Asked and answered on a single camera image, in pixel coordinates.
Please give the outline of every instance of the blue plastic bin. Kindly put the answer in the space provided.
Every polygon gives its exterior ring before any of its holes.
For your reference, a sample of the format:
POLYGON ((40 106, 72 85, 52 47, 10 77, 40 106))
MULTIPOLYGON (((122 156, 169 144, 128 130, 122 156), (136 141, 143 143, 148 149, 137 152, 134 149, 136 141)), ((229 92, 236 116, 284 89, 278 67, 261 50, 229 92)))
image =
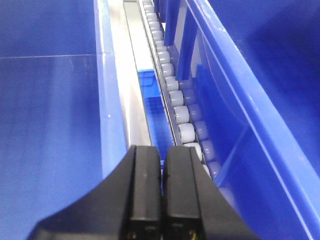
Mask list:
POLYGON ((152 145, 156 146, 159 151, 161 169, 163 169, 167 151, 174 145, 174 141, 161 99, 155 70, 139 70, 138 74, 152 145))
POLYGON ((165 21, 215 183, 262 239, 320 239, 320 1, 169 0, 165 21))
MULTIPOLYGON (((26 239, 37 221, 100 183, 126 151, 117 79, 98 82, 105 66, 95 35, 93 0, 0 3, 1 240, 26 239), (102 146, 119 157, 105 163, 102 146)), ((114 64, 112 45, 104 49, 114 64)))

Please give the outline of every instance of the white roller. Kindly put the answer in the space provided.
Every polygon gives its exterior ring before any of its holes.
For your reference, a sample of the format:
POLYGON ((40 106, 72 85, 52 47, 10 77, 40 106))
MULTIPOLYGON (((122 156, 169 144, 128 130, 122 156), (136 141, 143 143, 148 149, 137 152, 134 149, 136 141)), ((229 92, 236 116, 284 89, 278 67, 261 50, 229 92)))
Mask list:
POLYGON ((171 62, 170 53, 168 51, 158 52, 158 57, 161 64, 169 64, 171 62))
POLYGON ((194 123, 194 128, 200 141, 206 140, 208 138, 208 129, 204 121, 196 121, 194 123))
POLYGON ((176 80, 175 76, 167 76, 164 79, 165 79, 166 89, 168 92, 179 90, 179 82, 176 80))
POLYGON ((149 27, 151 31, 160 31, 160 23, 158 21, 149 22, 149 27))
POLYGON ((202 164, 202 166, 203 166, 206 174, 208 174, 208 176, 211 178, 209 168, 205 164, 202 164))
POLYGON ((160 30, 152 31, 151 34, 153 37, 153 41, 155 41, 155 42, 164 39, 164 34, 160 30))
POLYGON ((161 64, 163 76, 170 77, 174 75, 174 66, 172 63, 161 64))
POLYGON ((169 92, 172 107, 182 106, 184 104, 184 96, 182 91, 174 90, 169 92))
POLYGON ((156 51, 159 52, 165 52, 168 51, 168 48, 166 46, 157 46, 156 51))
POLYGON ((155 12, 155 7, 152 4, 144 4, 143 8, 147 14, 155 12))
POLYGON ((178 125, 181 142, 183 144, 192 143, 196 139, 195 129, 191 123, 182 123, 178 125))
POLYGON ((187 106, 175 106, 173 108, 176 124, 186 124, 190 120, 187 106))
POLYGON ((145 16, 148 22, 158 21, 157 14, 155 14, 154 12, 146 13, 145 16))
POLYGON ((190 142, 190 143, 186 143, 184 144, 184 146, 189 147, 189 148, 195 148, 196 154, 200 160, 200 162, 202 161, 202 152, 201 152, 201 147, 199 145, 199 143, 197 142, 190 142))
POLYGON ((183 90, 184 102, 186 105, 195 104, 196 103, 196 94, 193 89, 185 89, 183 90))
POLYGON ((159 40, 154 42, 155 46, 158 47, 164 47, 165 46, 165 41, 159 40))
POLYGON ((142 0, 142 4, 143 5, 150 5, 150 4, 152 4, 152 1, 151 0, 142 0))
POLYGON ((204 140, 201 143, 203 154, 206 161, 212 161, 215 159, 215 150, 210 140, 204 140))
POLYGON ((219 174, 219 172, 221 170, 220 163, 218 163, 217 161, 212 161, 212 162, 209 162, 207 165, 208 165, 208 168, 210 168, 210 172, 212 174, 212 177, 213 178, 217 177, 217 175, 219 174))
POLYGON ((198 104, 191 104, 189 107, 190 118, 195 123, 202 119, 200 106, 198 104))

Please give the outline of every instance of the aluminum rail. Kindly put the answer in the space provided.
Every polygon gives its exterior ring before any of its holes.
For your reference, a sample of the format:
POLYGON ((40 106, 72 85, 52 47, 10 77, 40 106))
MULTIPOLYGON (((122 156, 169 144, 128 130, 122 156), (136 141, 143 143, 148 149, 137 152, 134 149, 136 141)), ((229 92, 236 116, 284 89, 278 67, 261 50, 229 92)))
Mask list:
MULTIPOLYGON (((151 146, 152 142, 124 2, 122 0, 98 1, 96 11, 96 14, 99 15, 98 24, 100 38, 102 38, 100 39, 100 50, 102 53, 107 50, 104 49, 104 34, 101 32, 105 31, 107 33, 111 31, 113 59, 122 108, 126 147, 128 149, 131 145, 151 146)), ((110 75, 105 72, 103 77, 108 78, 110 75)))

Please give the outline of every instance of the blue surface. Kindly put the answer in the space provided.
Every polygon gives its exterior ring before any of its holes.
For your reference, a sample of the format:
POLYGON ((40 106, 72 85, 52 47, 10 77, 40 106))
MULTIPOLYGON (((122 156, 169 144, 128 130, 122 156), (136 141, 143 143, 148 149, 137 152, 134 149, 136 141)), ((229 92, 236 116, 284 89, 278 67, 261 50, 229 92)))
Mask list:
POLYGON ((0 57, 95 54, 93 0, 2 1, 0 57))
POLYGON ((222 166, 215 183, 262 239, 320 239, 320 1, 172 0, 169 15, 181 89, 222 166))
POLYGON ((174 141, 162 103, 155 71, 153 69, 140 70, 138 73, 152 145, 158 148, 161 168, 163 168, 168 149, 174 145, 174 141))
POLYGON ((1 240, 25 239, 126 152, 108 6, 100 27, 98 3, 0 4, 1 240))
POLYGON ((95 56, 0 59, 0 239, 102 180, 95 56))

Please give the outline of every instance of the metal rail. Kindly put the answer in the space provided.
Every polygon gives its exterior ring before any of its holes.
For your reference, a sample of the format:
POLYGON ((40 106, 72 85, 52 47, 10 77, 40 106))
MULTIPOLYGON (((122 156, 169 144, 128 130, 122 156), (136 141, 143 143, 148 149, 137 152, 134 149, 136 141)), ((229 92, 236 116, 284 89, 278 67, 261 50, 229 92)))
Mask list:
POLYGON ((169 122, 169 125, 170 125, 170 128, 171 128, 172 137, 173 137, 175 145, 181 146, 182 142, 181 142, 178 126, 176 124, 175 115, 174 115, 172 107, 170 107, 170 105, 168 105, 168 103, 170 103, 170 98, 169 98, 169 94, 168 94, 168 91, 167 91, 165 78, 161 73, 162 72, 162 67, 161 67, 161 64, 160 64, 160 60, 158 58, 158 53, 157 53, 157 50, 156 50, 155 43, 153 41, 151 30, 149 28, 146 12, 144 11, 143 1, 142 0, 136 0, 136 1, 137 1, 137 4, 138 4, 139 11, 140 11, 140 15, 141 15, 141 19, 142 19, 145 35, 146 35, 146 38, 147 38, 148 43, 149 43, 149 50, 150 50, 150 54, 152 56, 153 67, 156 70, 155 71, 155 77, 156 77, 156 79, 157 79, 157 81, 159 83, 160 89, 161 89, 161 97, 162 97, 162 101, 164 103, 166 115, 167 115, 168 122, 169 122))
POLYGON ((98 14, 109 15, 110 22, 101 22, 100 20, 99 24, 100 31, 104 31, 104 29, 108 31, 109 26, 111 30, 126 147, 128 149, 131 145, 151 146, 152 142, 124 2, 122 0, 107 0, 107 7, 102 1, 99 4, 97 6, 98 14))

